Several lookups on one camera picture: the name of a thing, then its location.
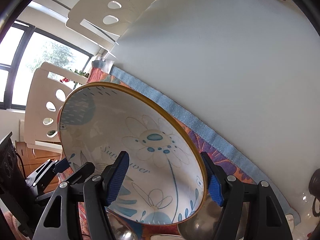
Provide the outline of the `cream chair upper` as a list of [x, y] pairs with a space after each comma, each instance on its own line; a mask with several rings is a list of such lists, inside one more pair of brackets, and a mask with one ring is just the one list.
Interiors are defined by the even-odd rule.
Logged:
[[79, 0], [68, 13], [66, 27], [110, 50], [154, 1]]

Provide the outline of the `red steel bowl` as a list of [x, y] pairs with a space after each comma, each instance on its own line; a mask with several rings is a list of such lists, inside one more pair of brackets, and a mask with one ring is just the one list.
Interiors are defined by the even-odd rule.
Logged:
[[178, 231], [184, 239], [213, 239], [222, 207], [208, 195], [203, 207], [189, 220], [178, 224]]

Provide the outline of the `dark brown mug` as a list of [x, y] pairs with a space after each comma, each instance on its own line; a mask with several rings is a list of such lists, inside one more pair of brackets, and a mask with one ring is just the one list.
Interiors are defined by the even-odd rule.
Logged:
[[314, 196], [313, 204], [312, 204], [312, 214], [315, 217], [319, 217], [319, 212], [316, 211], [316, 200], [319, 200], [320, 197], [320, 169], [318, 168], [313, 175], [311, 176], [311, 179], [309, 181], [309, 192], [311, 195]]

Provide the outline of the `cream chair lower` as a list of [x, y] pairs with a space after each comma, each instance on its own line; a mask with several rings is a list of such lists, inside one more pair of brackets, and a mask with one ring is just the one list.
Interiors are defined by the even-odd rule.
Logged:
[[49, 77], [56, 74], [84, 85], [87, 77], [48, 62], [41, 64], [31, 81], [24, 117], [24, 142], [28, 148], [62, 153], [58, 130], [58, 112], [73, 87]]

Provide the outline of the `wooden cabinet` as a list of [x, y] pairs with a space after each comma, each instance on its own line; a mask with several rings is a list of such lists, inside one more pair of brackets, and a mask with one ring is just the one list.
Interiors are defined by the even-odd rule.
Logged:
[[[21, 157], [23, 161], [23, 167], [25, 171], [25, 177], [27, 178], [31, 173], [33, 173], [36, 169], [38, 169], [43, 163], [45, 163], [48, 159], [52, 161], [60, 160], [61, 154], [45, 151], [45, 150], [38, 150], [33, 148], [28, 148], [25, 142], [15, 142], [16, 152]], [[18, 158], [18, 166], [19, 169], [23, 173], [22, 164], [20, 159]], [[50, 191], [54, 191], [58, 186], [59, 179], [57, 175], [52, 179], [52, 181], [48, 184], [48, 186], [44, 189], [44, 193], [48, 193]], [[27, 186], [33, 186], [33, 179], [27, 179], [26, 181]]]

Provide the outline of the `black framed window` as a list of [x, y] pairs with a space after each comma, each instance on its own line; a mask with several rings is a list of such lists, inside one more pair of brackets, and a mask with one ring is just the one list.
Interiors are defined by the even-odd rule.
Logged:
[[42, 63], [81, 73], [91, 59], [91, 53], [70, 42], [14, 22], [1, 42], [1, 109], [25, 109], [33, 74]]

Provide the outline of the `floral bowl with yellow rim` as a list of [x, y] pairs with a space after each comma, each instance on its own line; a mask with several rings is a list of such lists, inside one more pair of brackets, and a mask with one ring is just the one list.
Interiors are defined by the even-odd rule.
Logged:
[[207, 194], [204, 163], [192, 140], [163, 108], [137, 91], [89, 83], [61, 107], [59, 137], [73, 170], [91, 162], [95, 174], [121, 151], [129, 168], [108, 209], [140, 224], [178, 224], [193, 217]]

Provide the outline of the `cream chair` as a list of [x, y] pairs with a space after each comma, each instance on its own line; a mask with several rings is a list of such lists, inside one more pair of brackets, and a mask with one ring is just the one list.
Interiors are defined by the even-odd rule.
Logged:
[[24, 117], [24, 142], [28, 148], [62, 153], [58, 130], [58, 112], [73, 87], [49, 77], [56, 74], [84, 85], [87, 77], [48, 62], [41, 64], [31, 81]]
[[79, 0], [68, 13], [66, 27], [110, 50], [154, 1]]

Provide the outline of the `blue steel bowl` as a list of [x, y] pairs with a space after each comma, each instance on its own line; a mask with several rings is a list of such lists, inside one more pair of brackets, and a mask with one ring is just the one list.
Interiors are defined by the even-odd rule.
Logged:
[[125, 220], [119, 218], [110, 211], [106, 211], [106, 213], [115, 239], [138, 239], [138, 236], [129, 227], [129, 224]]

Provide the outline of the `colourful quilted placemat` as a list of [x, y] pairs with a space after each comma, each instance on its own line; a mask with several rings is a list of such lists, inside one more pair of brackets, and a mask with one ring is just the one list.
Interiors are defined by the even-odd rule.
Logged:
[[[111, 74], [106, 74], [103, 71], [98, 70], [98, 69], [93, 70], [93, 73], [90, 77], [90, 80], [91, 81], [99, 81], [99, 82], [107, 82], [107, 83], [115, 83], [117, 85], [122, 85], [124, 87], [130, 88], [124, 82], [118, 80], [115, 76], [113, 76]], [[237, 178], [239, 178], [243, 182], [246, 182], [246, 183], [252, 182], [251, 178], [249, 178], [247, 176], [247, 174], [245, 174], [242, 170], [240, 170], [238, 167], [236, 167], [233, 163], [228, 161], [216, 148], [214, 148], [209, 143], [207, 143], [197, 133], [195, 133], [189, 127], [185, 126], [183, 123], [181, 123], [181, 122], [178, 122], [178, 123], [186, 131], [188, 137], [192, 140], [192, 142], [194, 143], [198, 152], [202, 152], [202, 151], [207, 152], [209, 154], [210, 158], [214, 161], [214, 163], [221, 166], [228, 174], [236, 176]], [[161, 232], [161, 233], [166, 233], [166, 234], [179, 233], [178, 224], [182, 223], [181, 222], [178, 224], [169, 224], [169, 225], [151, 225], [151, 224], [140, 224], [140, 223], [137, 223], [137, 222], [132, 221], [130, 219], [127, 219], [127, 220], [130, 223], [132, 223], [135, 228], [137, 228], [139, 226], [142, 227], [142, 229], [139, 232], [140, 235], [142, 236], [142, 238], [146, 238], [149, 235], [156, 233], [156, 232]]]

